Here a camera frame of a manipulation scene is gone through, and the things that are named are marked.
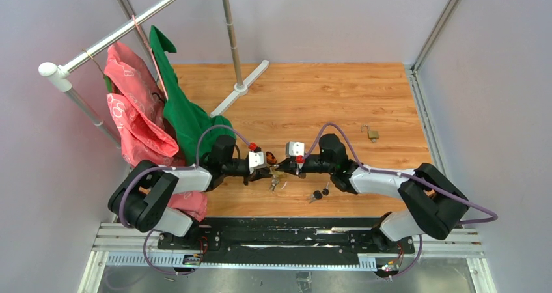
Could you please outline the orange black Opel padlock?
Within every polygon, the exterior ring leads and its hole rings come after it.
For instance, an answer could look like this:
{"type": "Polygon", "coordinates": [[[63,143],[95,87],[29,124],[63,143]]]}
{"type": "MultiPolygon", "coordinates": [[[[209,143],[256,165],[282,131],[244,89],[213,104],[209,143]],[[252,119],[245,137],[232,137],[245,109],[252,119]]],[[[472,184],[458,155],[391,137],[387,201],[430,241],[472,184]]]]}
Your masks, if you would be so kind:
{"type": "Polygon", "coordinates": [[[269,164],[269,165],[277,165],[278,164],[278,160],[272,152],[266,151],[265,156],[266,156],[267,164],[269,164]]]}

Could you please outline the black-headed key bunch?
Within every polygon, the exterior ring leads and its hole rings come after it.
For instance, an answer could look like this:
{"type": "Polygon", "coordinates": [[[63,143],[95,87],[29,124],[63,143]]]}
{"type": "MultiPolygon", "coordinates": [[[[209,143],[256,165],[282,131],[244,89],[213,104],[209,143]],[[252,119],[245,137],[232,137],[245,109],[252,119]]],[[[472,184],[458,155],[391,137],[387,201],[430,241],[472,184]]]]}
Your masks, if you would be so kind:
{"type": "Polygon", "coordinates": [[[326,186],[321,190],[316,190],[310,195],[307,200],[309,203],[318,201],[320,199],[323,199],[324,197],[329,195],[329,183],[326,184],[326,186]]]}

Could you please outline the small brass padlock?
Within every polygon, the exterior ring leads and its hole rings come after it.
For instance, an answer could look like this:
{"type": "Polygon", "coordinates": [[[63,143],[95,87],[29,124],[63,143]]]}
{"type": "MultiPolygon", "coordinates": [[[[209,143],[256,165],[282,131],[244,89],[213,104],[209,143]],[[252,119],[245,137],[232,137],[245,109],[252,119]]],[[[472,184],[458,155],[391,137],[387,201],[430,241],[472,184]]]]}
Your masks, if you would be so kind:
{"type": "Polygon", "coordinates": [[[373,142],[376,143],[380,138],[379,131],[373,130],[369,125],[362,125],[360,128],[361,132],[366,132],[367,137],[373,142]]]}

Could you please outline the large brass padlock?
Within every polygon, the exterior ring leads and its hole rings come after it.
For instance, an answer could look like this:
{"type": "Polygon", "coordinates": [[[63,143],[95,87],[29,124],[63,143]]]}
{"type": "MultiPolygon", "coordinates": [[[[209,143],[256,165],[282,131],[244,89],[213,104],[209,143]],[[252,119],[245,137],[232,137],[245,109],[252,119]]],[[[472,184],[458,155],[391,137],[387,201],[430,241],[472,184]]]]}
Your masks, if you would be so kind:
{"type": "Polygon", "coordinates": [[[281,180],[282,178],[286,178],[287,174],[283,171],[277,171],[276,166],[271,166],[270,173],[272,175],[272,178],[281,180]]]}

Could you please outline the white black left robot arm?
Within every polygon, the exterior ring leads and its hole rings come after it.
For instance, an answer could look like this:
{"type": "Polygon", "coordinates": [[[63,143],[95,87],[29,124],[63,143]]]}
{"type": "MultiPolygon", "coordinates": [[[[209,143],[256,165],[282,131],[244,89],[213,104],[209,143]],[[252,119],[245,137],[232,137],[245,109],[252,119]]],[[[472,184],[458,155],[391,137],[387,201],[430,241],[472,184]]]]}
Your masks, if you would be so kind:
{"type": "Polygon", "coordinates": [[[271,178],[266,155],[255,145],[244,158],[235,158],[235,138],[220,135],[199,166],[166,167],[141,161],[115,190],[108,209],[126,226],[140,232],[157,230],[174,235],[183,249],[193,249],[199,231],[196,219],[183,208],[171,207],[170,200],[214,190],[226,177],[242,177],[245,185],[271,178]]]}

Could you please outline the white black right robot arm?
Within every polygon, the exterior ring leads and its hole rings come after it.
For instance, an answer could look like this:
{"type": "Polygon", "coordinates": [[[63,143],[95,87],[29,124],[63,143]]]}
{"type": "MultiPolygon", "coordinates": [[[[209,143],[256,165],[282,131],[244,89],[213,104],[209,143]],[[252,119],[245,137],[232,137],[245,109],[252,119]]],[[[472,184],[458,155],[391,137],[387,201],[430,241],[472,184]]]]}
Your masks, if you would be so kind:
{"type": "Polygon", "coordinates": [[[373,246],[380,252],[390,251],[407,236],[425,234],[444,240],[469,209],[461,203],[464,194],[432,164],[404,170],[361,165],[348,157],[344,143],[332,133],[321,136],[318,148],[319,153],[306,155],[303,143],[289,142],[286,159],[276,170],[299,177],[328,174],[342,192],[403,201],[405,210],[387,212],[372,229],[373,246]]]}

